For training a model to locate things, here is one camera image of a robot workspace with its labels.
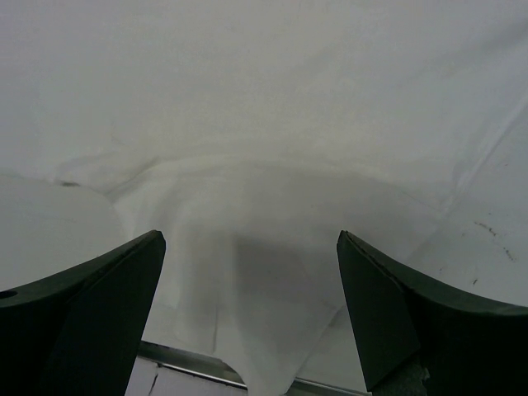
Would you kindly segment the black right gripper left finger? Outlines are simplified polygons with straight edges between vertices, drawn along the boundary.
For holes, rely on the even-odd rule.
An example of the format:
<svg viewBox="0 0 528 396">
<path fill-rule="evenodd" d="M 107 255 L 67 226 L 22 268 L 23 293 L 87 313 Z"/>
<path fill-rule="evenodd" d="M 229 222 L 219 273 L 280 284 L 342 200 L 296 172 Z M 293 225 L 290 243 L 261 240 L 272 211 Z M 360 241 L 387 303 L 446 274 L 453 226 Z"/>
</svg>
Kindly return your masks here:
<svg viewBox="0 0 528 396">
<path fill-rule="evenodd" d="M 123 395 L 163 268 L 157 230 L 1 293 L 3 395 Z"/>
</svg>

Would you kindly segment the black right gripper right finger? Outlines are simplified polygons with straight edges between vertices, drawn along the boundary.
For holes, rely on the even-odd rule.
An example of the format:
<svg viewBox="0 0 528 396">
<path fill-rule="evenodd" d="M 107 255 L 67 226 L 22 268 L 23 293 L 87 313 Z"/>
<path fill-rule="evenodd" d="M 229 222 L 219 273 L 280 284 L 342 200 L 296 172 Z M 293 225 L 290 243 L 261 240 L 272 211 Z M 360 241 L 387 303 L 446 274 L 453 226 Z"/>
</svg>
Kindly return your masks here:
<svg viewBox="0 0 528 396">
<path fill-rule="evenodd" d="M 525 307 L 447 285 L 347 231 L 337 256 L 371 394 L 526 394 Z"/>
</svg>

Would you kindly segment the white t-shirt black graphic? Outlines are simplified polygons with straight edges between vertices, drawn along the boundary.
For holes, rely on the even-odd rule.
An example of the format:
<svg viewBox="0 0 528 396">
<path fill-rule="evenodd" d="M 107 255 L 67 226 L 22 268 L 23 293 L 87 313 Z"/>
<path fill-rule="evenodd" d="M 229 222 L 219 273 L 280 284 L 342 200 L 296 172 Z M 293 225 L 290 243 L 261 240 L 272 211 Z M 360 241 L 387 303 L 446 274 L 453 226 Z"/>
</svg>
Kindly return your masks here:
<svg viewBox="0 0 528 396">
<path fill-rule="evenodd" d="M 363 387 L 343 229 L 527 302 L 527 4 L 4 1 L 1 167 L 164 233 L 146 340 Z"/>
</svg>

